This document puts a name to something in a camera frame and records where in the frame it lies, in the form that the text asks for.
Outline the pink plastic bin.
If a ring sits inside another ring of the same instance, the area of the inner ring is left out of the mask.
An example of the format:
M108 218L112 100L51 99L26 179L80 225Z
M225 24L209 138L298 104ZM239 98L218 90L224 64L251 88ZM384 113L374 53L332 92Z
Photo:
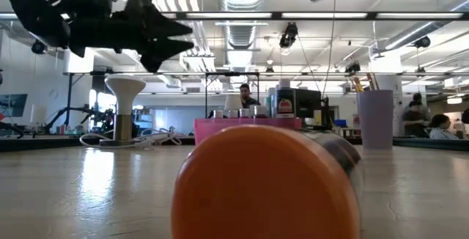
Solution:
M211 118L195 119L193 121L193 133L195 144L200 144L206 138L217 134L219 131L238 125L269 125L292 130L301 129L302 120L298 118Z

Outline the dark wall screen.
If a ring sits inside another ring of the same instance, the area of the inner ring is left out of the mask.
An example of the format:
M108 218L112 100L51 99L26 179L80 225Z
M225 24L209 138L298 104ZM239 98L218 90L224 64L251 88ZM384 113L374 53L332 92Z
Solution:
M6 117L22 117L27 94L0 95L0 114Z

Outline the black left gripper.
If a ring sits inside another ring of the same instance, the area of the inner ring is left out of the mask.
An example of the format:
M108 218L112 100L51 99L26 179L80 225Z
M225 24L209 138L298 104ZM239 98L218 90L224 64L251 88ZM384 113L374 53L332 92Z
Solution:
M83 57L86 48L124 49L141 54L141 64L156 73L166 60L194 47L192 42L158 37L192 34L191 27L165 17L152 0L128 0L125 8L109 15L78 13L70 24L69 49Z

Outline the black background stand frame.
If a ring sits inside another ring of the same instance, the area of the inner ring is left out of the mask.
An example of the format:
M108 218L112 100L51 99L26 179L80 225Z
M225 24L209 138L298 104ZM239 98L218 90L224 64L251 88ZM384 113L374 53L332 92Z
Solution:
M235 77L235 76L255 76L256 77L256 85L259 87L260 83L260 73L258 72L237 72L237 71L228 71L228 72L206 72L204 73L204 117L207 118L209 115L208 109L208 86L209 82L208 79L210 76L215 76L217 79L219 76L225 77Z

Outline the white shade background lamp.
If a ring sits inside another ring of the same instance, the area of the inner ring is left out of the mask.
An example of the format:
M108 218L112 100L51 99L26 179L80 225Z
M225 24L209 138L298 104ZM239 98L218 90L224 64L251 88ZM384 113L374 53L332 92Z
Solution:
M30 123L43 124L46 120L47 107L43 105L32 105Z
M228 117L228 110L238 110L239 117L240 117L240 110L243 108L241 99L239 95L227 95L224 105L224 111L226 112L226 116Z

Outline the black background monitor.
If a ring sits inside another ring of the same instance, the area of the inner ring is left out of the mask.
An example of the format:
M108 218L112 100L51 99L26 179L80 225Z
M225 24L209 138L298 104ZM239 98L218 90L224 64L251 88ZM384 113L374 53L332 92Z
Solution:
M321 108L321 92L308 89L295 90L295 116L297 118L314 118L314 112Z

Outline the small orange paint bottle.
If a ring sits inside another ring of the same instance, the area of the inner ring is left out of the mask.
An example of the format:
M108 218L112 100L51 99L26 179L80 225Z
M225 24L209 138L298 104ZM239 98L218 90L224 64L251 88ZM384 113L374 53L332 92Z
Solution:
M182 163L173 239L361 239L363 165L346 139L239 125Z

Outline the large black paint bottle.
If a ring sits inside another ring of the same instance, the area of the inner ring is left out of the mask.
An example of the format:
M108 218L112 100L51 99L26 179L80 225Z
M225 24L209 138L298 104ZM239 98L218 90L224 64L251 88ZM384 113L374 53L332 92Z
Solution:
M278 81L275 99L276 118L295 118L295 91L289 79L281 78Z

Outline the lavender plastic cup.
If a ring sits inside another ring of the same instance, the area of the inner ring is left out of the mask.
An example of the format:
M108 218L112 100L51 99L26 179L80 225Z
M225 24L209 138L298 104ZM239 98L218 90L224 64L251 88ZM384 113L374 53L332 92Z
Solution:
M357 94L358 116L364 149L389 150L393 146L394 95L392 90Z

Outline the black background pole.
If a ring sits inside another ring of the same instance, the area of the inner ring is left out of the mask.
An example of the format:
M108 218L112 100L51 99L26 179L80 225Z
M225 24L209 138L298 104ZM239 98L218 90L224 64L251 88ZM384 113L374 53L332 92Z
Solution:
M89 92L92 88L92 77L82 73L68 73L66 107L82 107L89 103ZM77 124L83 114L74 111L65 112L65 124Z

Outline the person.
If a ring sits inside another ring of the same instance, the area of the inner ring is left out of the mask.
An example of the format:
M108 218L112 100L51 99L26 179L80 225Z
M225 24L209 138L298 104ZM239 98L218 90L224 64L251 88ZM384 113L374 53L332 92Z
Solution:
M240 99L244 109L260 105L258 100L251 97L251 90L248 84L242 84L240 86Z
M430 121L428 108L422 103L421 93L415 93L413 99L404 109L402 121L404 125L404 135L415 138L428 138L426 132Z
M459 138L448 131L451 121L445 114L436 114L429 123L429 137L434 140L458 140Z

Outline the white round pillar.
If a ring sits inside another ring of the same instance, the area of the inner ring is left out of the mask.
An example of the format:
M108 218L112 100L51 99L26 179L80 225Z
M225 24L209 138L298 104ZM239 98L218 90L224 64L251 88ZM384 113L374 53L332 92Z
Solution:
M403 93L401 76L378 76L377 82L381 89L393 92L393 136L401 136L403 131L402 112Z

